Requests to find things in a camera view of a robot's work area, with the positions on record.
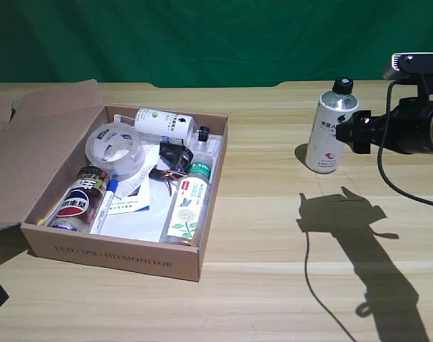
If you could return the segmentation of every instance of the green label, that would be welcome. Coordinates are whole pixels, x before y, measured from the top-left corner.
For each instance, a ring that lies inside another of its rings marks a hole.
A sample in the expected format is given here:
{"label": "green label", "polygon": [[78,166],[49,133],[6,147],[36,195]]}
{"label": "green label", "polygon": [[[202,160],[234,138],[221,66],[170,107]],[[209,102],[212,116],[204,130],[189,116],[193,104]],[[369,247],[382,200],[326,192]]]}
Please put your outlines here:
{"label": "green label", "polygon": [[189,169],[189,173],[200,173],[210,179],[210,172],[212,169],[204,162],[193,162],[191,164],[191,168]]}

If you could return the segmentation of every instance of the white paper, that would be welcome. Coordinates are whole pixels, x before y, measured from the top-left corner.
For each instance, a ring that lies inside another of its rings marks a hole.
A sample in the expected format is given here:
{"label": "white paper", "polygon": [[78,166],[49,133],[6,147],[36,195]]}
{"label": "white paper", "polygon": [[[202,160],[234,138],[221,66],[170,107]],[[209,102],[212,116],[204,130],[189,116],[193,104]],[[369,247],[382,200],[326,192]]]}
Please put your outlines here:
{"label": "white paper", "polygon": [[148,210],[150,204],[150,187],[148,174],[158,163],[160,144],[143,145],[145,161],[142,169],[131,178],[118,183],[115,196],[108,215]]}
{"label": "white paper", "polygon": [[107,216],[100,234],[158,242],[172,197],[169,196],[166,184],[156,180],[150,180],[150,193],[149,210]]}

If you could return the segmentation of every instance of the white marker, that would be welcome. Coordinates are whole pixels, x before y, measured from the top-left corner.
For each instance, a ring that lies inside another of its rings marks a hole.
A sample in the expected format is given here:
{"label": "white marker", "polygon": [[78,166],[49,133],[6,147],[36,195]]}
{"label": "white marker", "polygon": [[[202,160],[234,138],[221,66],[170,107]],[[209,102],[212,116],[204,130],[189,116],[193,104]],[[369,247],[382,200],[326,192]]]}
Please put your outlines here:
{"label": "white marker", "polygon": [[91,224],[90,234],[99,234],[101,232],[101,227],[103,226],[105,217],[108,214],[110,203],[112,198],[114,198],[115,191],[117,190],[118,180],[112,179],[109,181],[108,189],[105,192],[103,201],[96,212],[95,219]]}

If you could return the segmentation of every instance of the plastic container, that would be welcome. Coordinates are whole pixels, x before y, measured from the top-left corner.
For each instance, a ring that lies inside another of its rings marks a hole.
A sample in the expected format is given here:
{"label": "plastic container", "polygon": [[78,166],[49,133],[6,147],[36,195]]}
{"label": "plastic container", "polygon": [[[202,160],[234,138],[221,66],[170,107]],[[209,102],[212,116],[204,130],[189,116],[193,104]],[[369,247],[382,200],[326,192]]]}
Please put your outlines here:
{"label": "plastic container", "polygon": [[340,77],[335,80],[332,91],[319,99],[306,155],[306,165],[314,172],[331,173],[340,164],[344,144],[335,138],[335,129],[359,108],[352,91],[353,80]]}

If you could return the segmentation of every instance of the red wire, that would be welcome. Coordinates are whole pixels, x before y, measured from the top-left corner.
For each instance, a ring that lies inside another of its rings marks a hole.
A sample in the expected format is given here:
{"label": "red wire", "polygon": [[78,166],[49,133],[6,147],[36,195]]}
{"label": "red wire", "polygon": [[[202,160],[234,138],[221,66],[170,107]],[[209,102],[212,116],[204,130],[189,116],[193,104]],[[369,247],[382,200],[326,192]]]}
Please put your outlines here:
{"label": "red wire", "polygon": [[163,170],[163,172],[168,175],[169,177],[171,177],[173,180],[178,180],[176,177],[174,177],[174,175],[172,174],[172,172],[170,172],[169,170]]}

